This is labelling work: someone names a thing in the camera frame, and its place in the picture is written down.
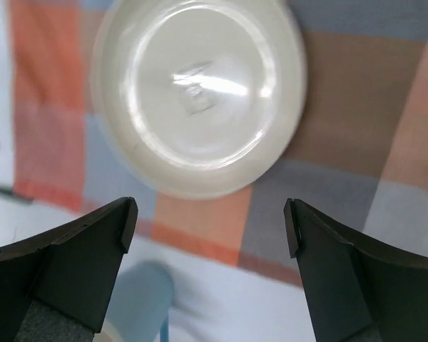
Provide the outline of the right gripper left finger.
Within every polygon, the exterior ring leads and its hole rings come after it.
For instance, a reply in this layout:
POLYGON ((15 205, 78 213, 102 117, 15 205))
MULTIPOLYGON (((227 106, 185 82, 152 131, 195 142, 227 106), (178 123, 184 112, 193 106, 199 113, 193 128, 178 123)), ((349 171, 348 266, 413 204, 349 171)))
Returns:
POLYGON ((137 217, 136 201, 122 197, 0 247, 0 341, 92 341, 137 217))

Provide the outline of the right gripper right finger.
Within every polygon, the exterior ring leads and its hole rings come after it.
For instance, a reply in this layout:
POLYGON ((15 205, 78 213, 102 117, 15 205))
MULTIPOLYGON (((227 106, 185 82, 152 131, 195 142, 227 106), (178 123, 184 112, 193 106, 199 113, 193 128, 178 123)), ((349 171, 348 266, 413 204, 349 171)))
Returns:
POLYGON ((300 199, 287 200, 284 216, 317 341, 428 341, 428 257, 300 199))

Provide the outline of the light blue mug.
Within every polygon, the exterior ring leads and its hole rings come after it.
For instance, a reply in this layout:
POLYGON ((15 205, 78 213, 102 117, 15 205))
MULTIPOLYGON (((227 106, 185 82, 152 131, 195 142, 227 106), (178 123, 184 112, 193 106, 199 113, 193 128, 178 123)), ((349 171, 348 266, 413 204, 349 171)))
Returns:
POLYGON ((145 261, 121 272, 94 341, 169 341, 173 298, 173 279, 164 266, 145 261))

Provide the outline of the orange blue checkered cloth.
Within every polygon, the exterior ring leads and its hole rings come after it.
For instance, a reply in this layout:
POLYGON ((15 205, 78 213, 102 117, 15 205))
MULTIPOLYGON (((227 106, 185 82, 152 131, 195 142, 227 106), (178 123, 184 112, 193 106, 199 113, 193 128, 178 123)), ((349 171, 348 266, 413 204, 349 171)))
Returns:
POLYGON ((16 191, 80 213, 132 196, 138 236, 294 285, 289 197, 428 252, 428 1, 289 5, 309 69, 300 126, 255 184, 196 202, 132 176, 99 130, 88 72, 110 2, 6 2, 16 191))

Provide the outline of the cream ceramic plate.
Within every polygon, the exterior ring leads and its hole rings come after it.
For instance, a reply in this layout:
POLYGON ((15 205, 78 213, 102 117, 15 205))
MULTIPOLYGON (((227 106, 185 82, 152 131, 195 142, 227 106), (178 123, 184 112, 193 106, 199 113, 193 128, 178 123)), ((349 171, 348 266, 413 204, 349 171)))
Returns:
POLYGON ((253 183, 294 137, 307 95, 298 22, 283 1, 115 1, 90 92, 131 172, 184 199, 253 183))

